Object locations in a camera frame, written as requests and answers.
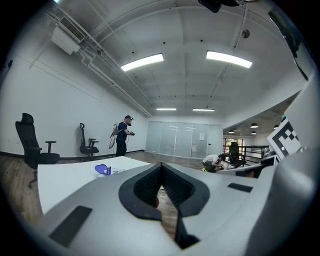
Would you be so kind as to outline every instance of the frosted glass wall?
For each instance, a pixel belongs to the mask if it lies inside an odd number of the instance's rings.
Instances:
[[[216,142],[221,141],[220,125],[149,121],[145,151],[204,159],[210,154],[220,154],[222,146]]]

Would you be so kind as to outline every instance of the man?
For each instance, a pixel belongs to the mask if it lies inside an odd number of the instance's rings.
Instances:
[[[127,152],[127,144],[126,139],[127,135],[130,135],[130,132],[128,132],[127,127],[131,126],[131,120],[133,118],[130,115],[127,115],[124,120],[119,123],[118,125],[118,135],[116,137],[116,157],[124,156]]]
[[[204,166],[202,171],[209,172],[209,173],[216,173],[217,171],[223,170],[224,168],[221,162],[225,160],[226,160],[225,154],[220,154],[220,155],[210,154],[202,161]]]

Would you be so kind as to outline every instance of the white desk surface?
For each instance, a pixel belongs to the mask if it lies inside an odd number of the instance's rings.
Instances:
[[[43,214],[70,196],[85,184],[93,181],[99,173],[95,166],[129,170],[150,163],[134,160],[125,156],[109,159],[67,164],[40,164],[38,166],[38,190]]]

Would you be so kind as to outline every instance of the dark shirt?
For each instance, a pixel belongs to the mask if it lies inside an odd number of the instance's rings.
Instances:
[[[125,130],[127,129],[128,125],[124,122],[119,123],[118,125],[118,136],[116,137],[117,141],[126,141],[127,135]]]

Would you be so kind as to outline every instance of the black railing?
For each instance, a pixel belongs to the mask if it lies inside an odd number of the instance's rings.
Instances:
[[[226,162],[229,162],[229,156],[230,156],[230,152],[229,152],[229,147],[227,145],[223,145],[222,146],[222,153],[225,154],[226,156]],[[250,162],[253,164],[260,164],[261,159],[262,159],[262,151],[265,148],[269,148],[268,145],[264,145],[264,146],[238,146],[238,157],[240,160],[242,161],[246,161],[246,162]]]

